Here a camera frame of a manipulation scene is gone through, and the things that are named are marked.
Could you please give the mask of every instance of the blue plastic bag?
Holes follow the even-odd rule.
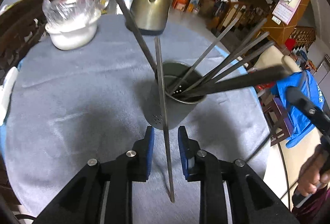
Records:
[[[306,72],[307,76],[301,91],[316,106],[322,109],[324,104],[323,94],[309,71],[293,73],[291,76],[276,82],[276,85],[272,88],[272,94],[280,97],[283,106],[287,107],[285,90],[288,86],[298,86],[303,72]],[[294,106],[291,106],[289,118],[293,125],[293,132],[291,137],[288,138],[289,141],[286,143],[286,147],[292,148],[297,145],[298,142],[315,127],[315,125]]]

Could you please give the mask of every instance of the metal bolt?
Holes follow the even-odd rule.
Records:
[[[94,165],[97,164],[97,160],[96,160],[96,159],[90,159],[90,160],[88,160],[87,164],[88,164],[89,166],[94,166]]]
[[[242,167],[242,166],[245,165],[245,162],[244,162],[243,160],[241,160],[241,159],[237,159],[237,160],[235,161],[235,164],[236,164],[237,166],[239,166],[239,167]]]
[[[135,155],[136,155],[136,151],[129,150],[128,152],[126,152],[127,157],[134,157]]]
[[[202,149],[200,149],[199,151],[197,151],[197,155],[198,155],[199,157],[205,157],[206,154],[207,154],[207,152],[204,151],[204,150],[202,150]]]

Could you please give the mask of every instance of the round table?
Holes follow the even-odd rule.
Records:
[[[155,56],[153,37],[145,40]],[[190,65],[210,44],[170,22],[160,41],[163,61]],[[225,56],[213,49],[197,70],[205,74]],[[3,154],[11,186],[31,214],[38,215],[89,159],[113,160],[144,136],[149,124],[141,107],[153,83],[122,15],[103,15],[94,39],[79,49],[58,50],[48,38],[29,51],[13,89]],[[225,161],[247,158],[269,131],[250,88],[207,96],[181,125],[202,149]],[[134,223],[198,223],[199,183],[184,179],[177,128],[170,143],[176,202],[166,191],[163,133],[155,130],[149,180],[133,182]],[[261,177],[268,152],[269,144],[250,162]]]

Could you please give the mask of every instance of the kettle base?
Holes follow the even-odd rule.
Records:
[[[125,26],[127,27],[127,29],[129,31],[132,31],[130,29],[130,27],[126,24],[125,22]],[[139,31],[141,32],[142,35],[146,35],[146,36],[158,36],[161,35],[164,32],[164,29],[160,29],[160,30],[149,30],[149,29],[144,29],[144,28],[139,28]]]

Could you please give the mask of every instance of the clear plastic wrap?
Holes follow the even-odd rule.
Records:
[[[42,11],[51,29],[70,32],[88,25],[95,13],[95,0],[44,0]]]

